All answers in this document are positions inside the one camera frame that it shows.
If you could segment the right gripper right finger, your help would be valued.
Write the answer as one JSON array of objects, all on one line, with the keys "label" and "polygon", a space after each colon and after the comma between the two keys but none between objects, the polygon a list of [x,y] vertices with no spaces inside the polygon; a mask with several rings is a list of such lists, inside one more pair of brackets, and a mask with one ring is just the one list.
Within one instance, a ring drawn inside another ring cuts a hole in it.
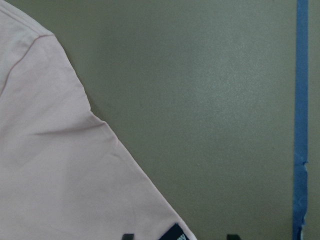
[{"label": "right gripper right finger", "polygon": [[238,234],[228,234],[226,240],[241,240],[241,237]]}]

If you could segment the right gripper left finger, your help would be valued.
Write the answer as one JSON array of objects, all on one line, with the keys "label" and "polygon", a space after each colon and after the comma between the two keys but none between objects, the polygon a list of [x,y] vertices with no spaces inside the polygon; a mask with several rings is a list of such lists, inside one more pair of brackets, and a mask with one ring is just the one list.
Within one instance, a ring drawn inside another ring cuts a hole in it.
[{"label": "right gripper left finger", "polygon": [[134,234],[133,233],[125,233],[122,236],[122,240],[134,240]]}]

